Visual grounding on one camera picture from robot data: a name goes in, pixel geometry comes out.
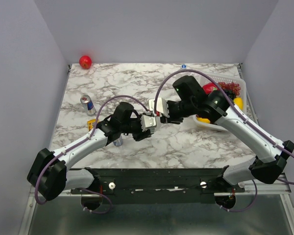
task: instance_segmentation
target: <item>red apple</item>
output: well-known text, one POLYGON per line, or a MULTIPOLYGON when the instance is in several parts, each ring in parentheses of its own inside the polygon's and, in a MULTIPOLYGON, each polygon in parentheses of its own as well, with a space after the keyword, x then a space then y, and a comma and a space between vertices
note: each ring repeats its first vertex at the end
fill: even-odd
POLYGON ((87 55, 83 55, 80 59, 79 59, 79 64, 81 65, 81 67, 83 69, 89 69, 92 65, 92 59, 87 56, 87 55))

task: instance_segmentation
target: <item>white basket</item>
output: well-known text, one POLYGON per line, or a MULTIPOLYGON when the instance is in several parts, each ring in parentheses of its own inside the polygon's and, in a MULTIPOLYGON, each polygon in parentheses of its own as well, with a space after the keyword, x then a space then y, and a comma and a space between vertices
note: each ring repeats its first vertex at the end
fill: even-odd
MULTIPOLYGON (((224 75, 215 74, 215 73, 205 73, 205 74, 208 75, 209 77, 211 77, 212 79, 214 79, 216 82, 225 82, 225 83, 234 82, 234 83, 239 84, 241 87, 241 90, 240 90, 240 95, 238 97, 242 98, 243 112, 246 113, 246 109, 247 109, 247 95, 246 95, 246 93, 247 92, 246 92, 246 83, 244 80, 242 80, 240 78, 236 78, 236 77, 224 76, 224 75)), ((207 78, 200 75, 199 84, 201 86, 204 86, 208 83, 210 83, 210 81, 207 78)), ((219 131, 227 131, 225 128, 223 128, 221 126, 198 121, 196 119, 196 115, 193 116, 193 120, 197 126, 202 127, 202 128, 219 130, 219 131)))

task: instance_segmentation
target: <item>floor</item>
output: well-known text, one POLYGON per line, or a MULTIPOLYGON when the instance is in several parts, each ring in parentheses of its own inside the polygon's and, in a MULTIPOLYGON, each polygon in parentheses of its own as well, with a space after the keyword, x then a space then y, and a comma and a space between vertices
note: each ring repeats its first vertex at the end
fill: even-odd
MULTIPOLYGON (((253 196, 237 196, 243 208, 253 196)), ((62 196, 37 205, 30 235, 291 235, 279 195, 259 195, 241 213, 215 204, 117 205, 105 215, 82 210, 79 196, 62 196)))

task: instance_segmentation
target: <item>blue label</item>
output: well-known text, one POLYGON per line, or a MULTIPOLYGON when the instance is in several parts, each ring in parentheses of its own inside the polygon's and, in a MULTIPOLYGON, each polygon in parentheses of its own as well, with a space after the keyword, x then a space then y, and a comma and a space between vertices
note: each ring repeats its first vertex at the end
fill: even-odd
POLYGON ((88 110, 91 110, 93 107, 94 107, 94 105, 93 105, 92 101, 87 104, 87 109, 88 110))

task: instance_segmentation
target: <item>red grapes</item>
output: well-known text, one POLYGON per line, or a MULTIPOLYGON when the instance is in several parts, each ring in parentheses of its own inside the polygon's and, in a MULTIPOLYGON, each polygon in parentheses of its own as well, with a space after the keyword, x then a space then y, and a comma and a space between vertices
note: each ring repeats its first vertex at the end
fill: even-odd
POLYGON ((240 95, 240 85, 234 82, 225 83, 225 82, 218 82, 218 84, 221 86, 223 90, 230 90, 232 91, 236 96, 240 95))

